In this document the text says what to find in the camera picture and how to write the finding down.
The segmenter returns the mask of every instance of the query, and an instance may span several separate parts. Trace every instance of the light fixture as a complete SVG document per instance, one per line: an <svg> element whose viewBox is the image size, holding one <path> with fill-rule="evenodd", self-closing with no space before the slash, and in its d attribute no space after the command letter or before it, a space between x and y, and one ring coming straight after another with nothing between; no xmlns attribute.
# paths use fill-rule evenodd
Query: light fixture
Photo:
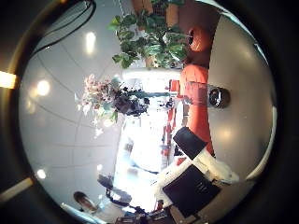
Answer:
<svg viewBox="0 0 299 224"><path fill-rule="evenodd" d="M114 122L111 119L105 119L103 122L105 127L110 127L112 124L114 124Z"/></svg>
<svg viewBox="0 0 299 224"><path fill-rule="evenodd" d="M0 87L14 89L16 78L16 75L0 71Z"/></svg>
<svg viewBox="0 0 299 224"><path fill-rule="evenodd" d="M38 95L47 95L50 91L50 84L47 80L41 80L37 83L37 94Z"/></svg>
<svg viewBox="0 0 299 224"><path fill-rule="evenodd" d="M94 50L94 43L95 43L95 34L93 32L89 32L85 36L86 40L86 51L88 54L92 54Z"/></svg>
<svg viewBox="0 0 299 224"><path fill-rule="evenodd" d="M103 165L102 164L98 164L97 166L96 166L96 170L97 171L101 171L103 169Z"/></svg>
<svg viewBox="0 0 299 224"><path fill-rule="evenodd" d="M46 178L46 173L43 169L39 169L37 172L36 172L37 176L41 179L45 179Z"/></svg>

